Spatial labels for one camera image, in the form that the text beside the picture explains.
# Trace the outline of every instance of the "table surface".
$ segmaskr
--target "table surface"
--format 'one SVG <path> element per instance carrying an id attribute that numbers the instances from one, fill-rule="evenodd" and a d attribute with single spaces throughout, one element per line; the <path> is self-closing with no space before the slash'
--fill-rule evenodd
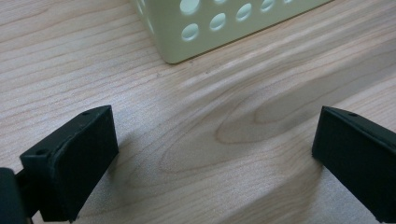
<path id="1" fill-rule="evenodd" d="M 376 223 L 310 150 L 322 105 L 396 131 L 396 1 L 335 0 L 171 65 L 127 0 L 3 0 L 0 92 L 15 172 L 113 106 L 120 155 L 76 223 Z"/>

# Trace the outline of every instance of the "black mechanical part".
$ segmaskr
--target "black mechanical part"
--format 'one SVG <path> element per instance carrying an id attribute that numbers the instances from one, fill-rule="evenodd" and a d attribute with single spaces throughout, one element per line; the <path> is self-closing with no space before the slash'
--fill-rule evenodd
<path id="1" fill-rule="evenodd" d="M 26 224 L 27 218 L 14 172 L 0 168 L 0 223 Z"/>
<path id="2" fill-rule="evenodd" d="M 76 220 L 118 153 L 110 105 L 74 117 L 21 154 L 16 177 L 25 215 L 39 210 L 44 221 Z"/>
<path id="3" fill-rule="evenodd" d="M 396 222 L 396 133 L 324 106 L 312 155 L 380 222 Z"/>

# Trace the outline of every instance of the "white plastic basket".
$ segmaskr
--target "white plastic basket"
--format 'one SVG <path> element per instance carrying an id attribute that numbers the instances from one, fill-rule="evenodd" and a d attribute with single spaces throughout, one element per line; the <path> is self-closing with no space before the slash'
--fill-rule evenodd
<path id="1" fill-rule="evenodd" d="M 168 63 L 249 35 L 331 0 L 131 0 Z"/>

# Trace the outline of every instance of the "wood grain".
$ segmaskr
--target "wood grain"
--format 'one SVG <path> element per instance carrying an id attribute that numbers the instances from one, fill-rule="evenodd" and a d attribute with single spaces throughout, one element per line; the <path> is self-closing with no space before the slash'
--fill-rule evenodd
<path id="1" fill-rule="evenodd" d="M 310 149 L 322 105 L 396 131 L 395 1 L 335 0 L 177 65 L 127 0 L 3 0 L 0 19 L 1 166 L 113 105 L 120 155 L 76 223 L 376 223 Z"/>

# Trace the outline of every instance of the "light wood surface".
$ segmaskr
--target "light wood surface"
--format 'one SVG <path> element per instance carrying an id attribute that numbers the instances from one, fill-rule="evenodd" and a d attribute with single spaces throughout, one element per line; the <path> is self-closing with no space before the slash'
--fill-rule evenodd
<path id="1" fill-rule="evenodd" d="M 15 172 L 113 106 L 120 155 L 76 223 L 376 223 L 310 150 L 322 105 L 396 131 L 396 1 L 335 0 L 170 65 L 127 0 L 2 0 L 0 92 Z"/>

